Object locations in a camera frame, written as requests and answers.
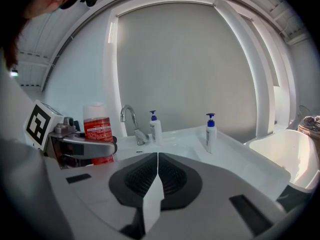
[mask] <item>chrome faucet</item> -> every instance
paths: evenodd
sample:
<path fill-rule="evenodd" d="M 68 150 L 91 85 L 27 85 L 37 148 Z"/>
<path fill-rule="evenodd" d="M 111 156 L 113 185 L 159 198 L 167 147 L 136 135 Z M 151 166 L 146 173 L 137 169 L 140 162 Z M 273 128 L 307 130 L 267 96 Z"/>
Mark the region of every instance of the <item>chrome faucet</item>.
<path fill-rule="evenodd" d="M 121 109 L 120 121 L 121 122 L 125 122 L 126 121 L 126 112 L 127 112 L 127 110 L 130 111 L 131 116 L 132 116 L 132 120 L 133 120 L 133 124 L 134 124 L 134 135 L 135 135 L 135 138 L 136 138 L 136 143 L 138 144 L 138 146 L 141 146 L 141 145 L 145 144 L 149 140 L 149 135 L 143 133 L 139 129 L 135 111 L 132 108 L 132 106 L 130 106 L 130 105 L 124 105 L 123 108 Z"/>

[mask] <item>black and white marker cube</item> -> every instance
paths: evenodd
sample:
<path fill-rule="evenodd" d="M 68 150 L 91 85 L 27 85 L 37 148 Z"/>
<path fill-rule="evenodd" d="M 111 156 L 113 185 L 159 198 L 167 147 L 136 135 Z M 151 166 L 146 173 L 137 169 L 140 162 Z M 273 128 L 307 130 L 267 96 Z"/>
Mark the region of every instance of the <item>black and white marker cube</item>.
<path fill-rule="evenodd" d="M 25 132 L 32 142 L 43 151 L 46 146 L 48 134 L 54 131 L 57 124 L 62 124 L 64 118 L 61 113 L 50 105 L 36 100 Z"/>

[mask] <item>white bottle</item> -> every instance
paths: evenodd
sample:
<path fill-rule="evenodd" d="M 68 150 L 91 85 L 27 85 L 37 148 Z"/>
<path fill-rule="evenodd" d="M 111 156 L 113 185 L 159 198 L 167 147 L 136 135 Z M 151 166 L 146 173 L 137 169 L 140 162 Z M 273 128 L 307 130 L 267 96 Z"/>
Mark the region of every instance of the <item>white bottle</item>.
<path fill-rule="evenodd" d="M 215 127 L 215 121 L 212 119 L 215 114 L 208 113 L 206 115 L 210 117 L 206 127 L 206 151 L 213 154 L 217 139 L 217 127 Z"/>
<path fill-rule="evenodd" d="M 152 113 L 151 121 L 150 121 L 150 129 L 153 142 L 161 146 L 162 145 L 162 129 L 161 129 L 161 122 L 157 120 L 155 116 L 155 110 L 150 111 Z"/>

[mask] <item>blue pump nozzle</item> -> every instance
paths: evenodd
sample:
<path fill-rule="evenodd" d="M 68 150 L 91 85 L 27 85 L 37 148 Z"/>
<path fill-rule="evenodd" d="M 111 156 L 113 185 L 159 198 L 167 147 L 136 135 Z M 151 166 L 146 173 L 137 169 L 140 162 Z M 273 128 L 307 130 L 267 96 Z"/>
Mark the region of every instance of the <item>blue pump nozzle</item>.
<path fill-rule="evenodd" d="M 215 126 L 215 121 L 213 120 L 213 116 L 215 115 L 215 113 L 208 113 L 206 114 L 207 116 L 210 117 L 209 121 L 208 121 L 208 127 L 214 127 Z"/>
<path fill-rule="evenodd" d="M 156 112 L 156 110 L 151 110 L 150 111 L 150 113 L 152 113 L 151 121 L 156 121 L 157 120 L 157 117 L 155 116 L 155 112 Z"/>

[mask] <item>red label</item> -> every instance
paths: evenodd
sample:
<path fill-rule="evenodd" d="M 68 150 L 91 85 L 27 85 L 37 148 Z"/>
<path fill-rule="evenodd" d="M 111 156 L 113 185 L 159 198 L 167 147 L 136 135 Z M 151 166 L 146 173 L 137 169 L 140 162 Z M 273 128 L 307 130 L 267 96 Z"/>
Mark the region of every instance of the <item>red label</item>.
<path fill-rule="evenodd" d="M 86 139 L 114 142 L 109 117 L 95 120 L 95 121 L 85 122 L 84 133 L 85 133 Z M 92 159 L 92 163 L 94 165 L 101 165 L 101 164 L 111 163 L 114 161 L 115 159 L 113 155 Z"/>

